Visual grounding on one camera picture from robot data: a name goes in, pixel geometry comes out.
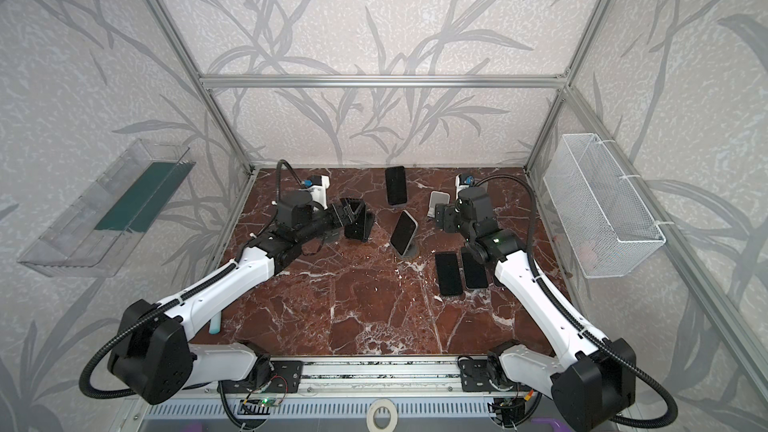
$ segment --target wall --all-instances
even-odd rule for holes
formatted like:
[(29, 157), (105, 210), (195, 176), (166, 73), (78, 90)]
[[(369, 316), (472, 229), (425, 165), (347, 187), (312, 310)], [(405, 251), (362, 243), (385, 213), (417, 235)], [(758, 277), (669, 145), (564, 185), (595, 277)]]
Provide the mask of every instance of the wall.
[[(595, 1), (164, 0), (211, 74), (562, 73)], [(257, 163), (522, 165), (553, 91), (457, 92), (225, 90), (219, 100)], [(282, 127), (292, 133), (268, 132)]]
[[(523, 166), (554, 98), (551, 89), (219, 92), (254, 163), (296, 166)], [(426, 105), (412, 113), (408, 101)]]
[[(765, 0), (617, 0), (575, 78), (764, 344), (767, 21)], [(567, 109), (558, 126), (537, 181), (555, 136), (584, 131)], [(674, 393), (680, 418), (671, 429), (768, 430), (764, 404), (663, 248), (627, 277), (585, 280), (546, 193), (542, 205), (584, 312), (626, 338), (639, 365)], [(648, 391), (634, 414), (663, 409)]]
[[(106, 430), (120, 400), (80, 394), (84, 362), (130, 303), (205, 271), (245, 175), (141, 0), (0, 0), (0, 64), (0, 429)], [(188, 144), (197, 164), (120, 272), (17, 264), (137, 138)]]

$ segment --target transparent acrylic box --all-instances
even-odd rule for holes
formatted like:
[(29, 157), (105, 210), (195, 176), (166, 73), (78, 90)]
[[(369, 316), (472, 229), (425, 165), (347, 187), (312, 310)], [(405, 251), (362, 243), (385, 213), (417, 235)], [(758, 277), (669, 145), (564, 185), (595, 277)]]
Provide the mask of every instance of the transparent acrylic box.
[[(168, 186), (180, 183), (194, 165), (188, 160), (188, 151), (189, 147), (136, 140), (27, 248), (18, 261), (49, 277), (113, 277), (144, 236), (144, 232), (131, 228), (137, 217), (142, 212), (146, 215), (148, 204), (153, 198), (157, 199), (159, 190), (168, 192)], [(152, 185), (153, 190), (145, 190), (149, 197), (146, 202), (138, 204), (129, 216), (123, 216), (124, 224), (117, 229), (97, 228), (137, 179), (156, 162), (172, 165), (164, 168), (157, 184)], [(150, 217), (148, 224), (156, 216)]]

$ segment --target purple object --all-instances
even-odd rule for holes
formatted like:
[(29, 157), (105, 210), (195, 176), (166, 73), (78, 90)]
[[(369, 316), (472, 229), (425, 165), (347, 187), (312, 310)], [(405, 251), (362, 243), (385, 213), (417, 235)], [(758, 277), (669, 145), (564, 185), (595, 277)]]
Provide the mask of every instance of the purple object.
[(194, 422), (192, 424), (189, 424), (181, 432), (203, 432), (203, 423)]
[(552, 432), (573, 432), (571, 430), (571, 427), (563, 424), (560, 420), (557, 419), (545, 419), (545, 418), (532, 418), (531, 419), (532, 424), (549, 424), (552, 426)]

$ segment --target white wire mesh basket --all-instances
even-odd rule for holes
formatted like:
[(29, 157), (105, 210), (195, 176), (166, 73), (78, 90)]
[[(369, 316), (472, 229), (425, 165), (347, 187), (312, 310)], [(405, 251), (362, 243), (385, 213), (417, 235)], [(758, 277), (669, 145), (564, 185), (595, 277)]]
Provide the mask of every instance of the white wire mesh basket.
[(587, 278), (623, 277), (667, 240), (595, 134), (562, 135), (544, 184)]

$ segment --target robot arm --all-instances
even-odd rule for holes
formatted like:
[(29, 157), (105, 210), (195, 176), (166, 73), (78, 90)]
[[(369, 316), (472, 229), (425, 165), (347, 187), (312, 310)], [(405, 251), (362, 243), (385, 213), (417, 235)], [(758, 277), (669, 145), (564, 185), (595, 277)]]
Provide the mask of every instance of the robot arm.
[[(498, 261), (496, 277), (520, 300), (555, 352), (552, 358), (517, 341), (501, 344), (488, 353), (488, 375), (500, 390), (514, 383), (538, 390), (555, 402), (574, 430), (591, 430), (634, 403), (635, 376), (583, 334), (589, 332), (597, 341), (610, 344), (613, 352), (632, 364), (634, 351), (623, 339), (609, 341), (537, 264), (537, 273), (533, 273), (534, 261), (528, 257), (531, 251), (524, 250), (525, 245), (513, 232), (498, 226), (490, 197), (483, 187), (470, 186), (473, 183), (471, 177), (457, 178), (456, 204), (436, 207), (436, 227), (460, 233), (477, 262)], [(553, 300), (575, 318), (578, 328), (563, 316)]]
[(584, 319), (552, 284), (547, 275), (541, 272), (541, 269), (539, 271), (538, 278), (534, 278), (525, 252), (517, 251), (508, 255), (504, 262), (500, 261), (496, 264), (495, 275), (514, 293), (542, 329), (554, 350), (555, 357), (533, 352), (522, 344), (516, 344), (501, 352), (498, 355), (498, 362), (510, 381), (529, 385), (552, 398), (552, 375), (562, 373), (578, 362), (581, 354), (590, 355), (598, 349), (586, 338), (581, 337), (579, 331), (571, 327), (547, 299), (536, 281), (544, 281), (544, 285), (579, 319), (584, 329), (589, 330), (601, 340), (606, 336)]
[(149, 404), (159, 404), (184, 387), (215, 380), (248, 380), (254, 388), (267, 382), (269, 355), (255, 345), (188, 342), (217, 312), (280, 273), (301, 255), (304, 243), (338, 233), (364, 209), (362, 201), (344, 198), (327, 206), (328, 178), (307, 182), (305, 189), (283, 193), (274, 223), (248, 241), (237, 260), (156, 304), (144, 300), (132, 304), (123, 314), (121, 331), (164, 305), (170, 308), (111, 349), (110, 372)]

